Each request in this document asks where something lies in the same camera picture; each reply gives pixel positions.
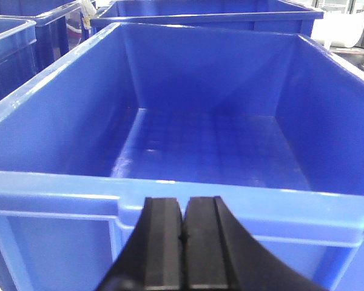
textured crate floor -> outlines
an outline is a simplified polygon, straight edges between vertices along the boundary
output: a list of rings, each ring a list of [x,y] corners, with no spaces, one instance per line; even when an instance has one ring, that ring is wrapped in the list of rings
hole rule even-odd
[[[109,176],[310,190],[273,117],[135,114],[110,137],[102,158],[114,162]]]

